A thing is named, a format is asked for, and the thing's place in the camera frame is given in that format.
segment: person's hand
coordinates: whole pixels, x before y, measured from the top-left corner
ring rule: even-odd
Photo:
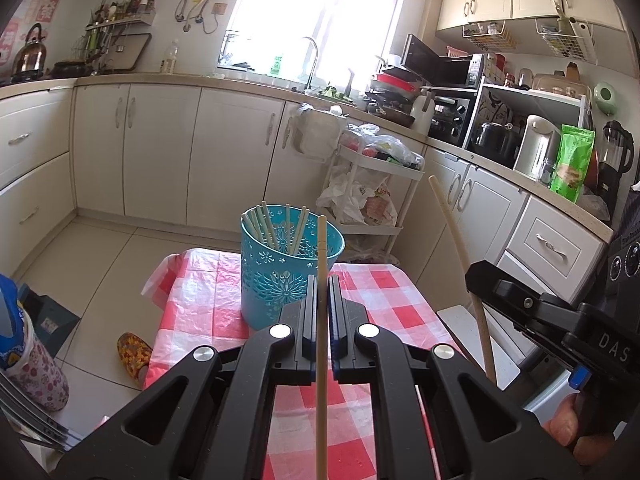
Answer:
[[[574,405],[577,394],[564,398],[553,418],[542,427],[562,446],[571,444],[578,435],[578,416]],[[614,445],[612,434],[584,436],[574,448],[574,457],[580,465],[593,465],[604,457]]]

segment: plastic tablecloth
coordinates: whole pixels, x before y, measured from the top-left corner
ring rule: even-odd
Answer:
[[[332,274],[340,276],[345,298],[363,304],[372,323],[392,330],[403,342],[456,348],[397,267],[335,264]],[[221,351],[240,346],[253,332],[240,314],[240,254],[205,249],[172,254],[149,278],[143,295],[164,310],[145,388],[197,346],[209,344]],[[315,386],[277,387],[264,480],[315,478],[315,411]],[[340,385],[329,373],[327,431],[330,480],[376,478],[368,386]]]

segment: floor tile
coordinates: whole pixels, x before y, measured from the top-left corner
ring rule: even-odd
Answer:
[[[140,291],[164,257],[194,245],[133,235],[100,284],[74,337],[65,362],[132,388],[116,352],[118,338],[133,332],[153,345],[162,310]]]
[[[110,231],[118,231],[121,233],[128,233],[130,235],[136,230],[134,225],[116,224],[114,222],[98,220],[97,218],[91,218],[89,216],[76,216],[73,221],[77,224],[91,225],[93,227],[99,227],[100,229],[108,229]]]
[[[54,418],[82,435],[91,433],[105,415],[112,416],[139,394],[66,363],[62,371],[69,383],[69,401]]]
[[[71,222],[37,257],[22,282],[82,316],[129,237]]]
[[[181,242],[184,244],[193,244],[194,246],[202,247],[205,249],[216,249],[219,251],[228,251],[231,253],[240,252],[240,242],[230,242],[228,240],[215,240],[213,238],[204,238],[200,236],[157,231],[154,229],[146,229],[143,227],[137,228],[136,235],[145,236],[148,238],[158,238],[159,240],[171,240],[172,242]]]

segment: microwave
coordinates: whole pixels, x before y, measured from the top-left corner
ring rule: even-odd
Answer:
[[[477,89],[484,72],[484,54],[438,56],[413,34],[409,34],[404,44],[402,65],[432,86]]]

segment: blue plastic basket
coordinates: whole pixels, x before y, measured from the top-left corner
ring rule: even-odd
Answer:
[[[318,272],[318,216],[309,212],[300,243],[300,256],[286,254],[286,208],[270,205],[269,214],[281,251],[256,240],[240,222],[242,317],[248,325],[261,330],[278,320],[280,309],[302,299],[306,294],[306,280]],[[298,224],[301,210],[289,209],[291,230]],[[328,267],[331,269],[344,250],[344,238],[333,225],[326,226]]]

